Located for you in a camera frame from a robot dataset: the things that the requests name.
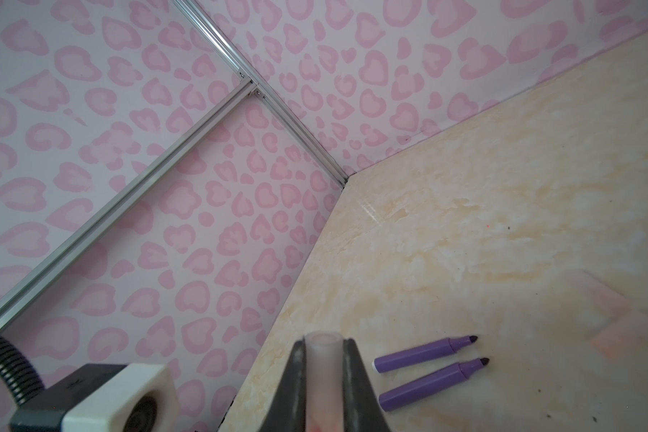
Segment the purple marker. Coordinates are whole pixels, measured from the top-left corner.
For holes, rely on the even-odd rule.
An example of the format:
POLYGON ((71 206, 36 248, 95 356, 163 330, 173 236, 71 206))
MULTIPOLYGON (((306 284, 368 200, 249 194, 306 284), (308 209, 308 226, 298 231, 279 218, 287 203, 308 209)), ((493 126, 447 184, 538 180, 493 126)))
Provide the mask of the purple marker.
POLYGON ((422 401, 468 381, 474 374, 489 365, 490 362, 489 358, 482 357, 466 362, 453 363, 436 372, 382 393, 378 398, 379 404, 383 411, 390 412, 422 401))
POLYGON ((463 348, 473 345, 478 338, 475 335, 460 338, 442 338, 421 346, 379 356, 373 361, 373 367, 379 374, 384 374, 439 358, 453 356, 463 348))

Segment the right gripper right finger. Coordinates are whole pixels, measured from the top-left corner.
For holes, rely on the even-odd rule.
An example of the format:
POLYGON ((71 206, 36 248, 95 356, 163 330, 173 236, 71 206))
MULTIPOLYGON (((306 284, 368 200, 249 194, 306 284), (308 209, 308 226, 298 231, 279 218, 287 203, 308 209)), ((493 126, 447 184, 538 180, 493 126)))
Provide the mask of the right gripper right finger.
POLYGON ((345 432, 391 432, 352 338, 343 341, 342 371, 345 432))

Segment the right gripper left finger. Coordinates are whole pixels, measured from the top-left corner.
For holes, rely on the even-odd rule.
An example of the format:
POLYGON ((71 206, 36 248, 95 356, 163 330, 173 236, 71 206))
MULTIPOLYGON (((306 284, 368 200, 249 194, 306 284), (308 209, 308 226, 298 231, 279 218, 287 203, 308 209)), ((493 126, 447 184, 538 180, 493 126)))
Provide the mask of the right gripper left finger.
POLYGON ((306 429, 306 346, 293 344, 259 432, 304 432, 306 429))

